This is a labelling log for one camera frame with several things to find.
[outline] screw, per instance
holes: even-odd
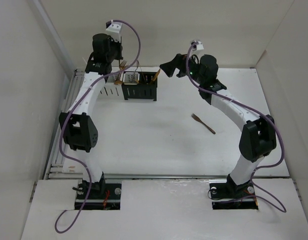
[[[252,186],[249,186],[247,188],[247,191],[250,193],[250,194],[253,194],[255,192],[254,188]]]
[[[78,194],[78,195],[81,195],[81,194],[83,194],[83,193],[84,193],[84,192],[83,192],[83,188],[82,188],[82,187],[78,188],[78,190],[79,190],[79,191],[77,191],[77,194]]]
[[[211,194],[216,194],[216,193],[217,193],[217,188],[216,188],[215,186],[212,186],[212,187],[210,188],[210,193],[211,193]]]
[[[115,189],[115,194],[120,195],[122,193],[122,190],[118,187]]]

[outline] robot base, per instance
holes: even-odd
[[[86,200],[83,210],[119,210],[120,197],[122,192],[121,183],[105,183],[102,176],[99,182],[92,183],[92,188]],[[88,190],[89,182],[83,181],[77,191],[75,209],[79,209],[82,205]]]
[[[252,183],[244,184],[235,191],[228,181],[214,182],[209,184],[209,192],[214,210],[233,210],[233,209],[258,209],[256,198],[245,198],[233,202],[227,202],[231,199],[240,199],[242,197],[254,195],[254,188]]]

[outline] rectangular opening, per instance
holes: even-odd
[[[256,209],[258,205],[254,199],[249,201],[235,201],[229,203],[222,203],[221,201],[212,202],[213,210],[239,210],[239,209]]]
[[[155,72],[141,72],[139,82],[149,84],[155,76]]]
[[[133,84],[136,85],[139,79],[138,72],[127,72],[124,74],[124,84]]]
[[[81,202],[75,203],[75,210],[79,210],[82,206]],[[106,208],[104,209],[104,205],[102,202],[99,203],[89,203],[87,202],[83,210],[120,210],[120,202],[109,202],[106,204]]]

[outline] utensil handle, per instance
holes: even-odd
[[[209,126],[207,126],[205,123],[203,123],[203,122],[201,122],[205,127],[207,127],[207,129],[208,130],[210,130],[210,132],[212,133],[212,134],[216,134],[216,132],[213,130],[213,129],[211,129]]]

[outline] white wall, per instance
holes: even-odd
[[[0,0],[0,239],[20,239],[65,72],[25,0]]]
[[[122,19],[140,34],[140,64],[158,66],[187,52],[194,38],[222,67],[255,66],[293,0],[42,0],[78,68],[92,52],[92,36]],[[123,29],[123,56],[135,57],[137,40]]]
[[[296,0],[256,66],[308,218],[308,0]]]

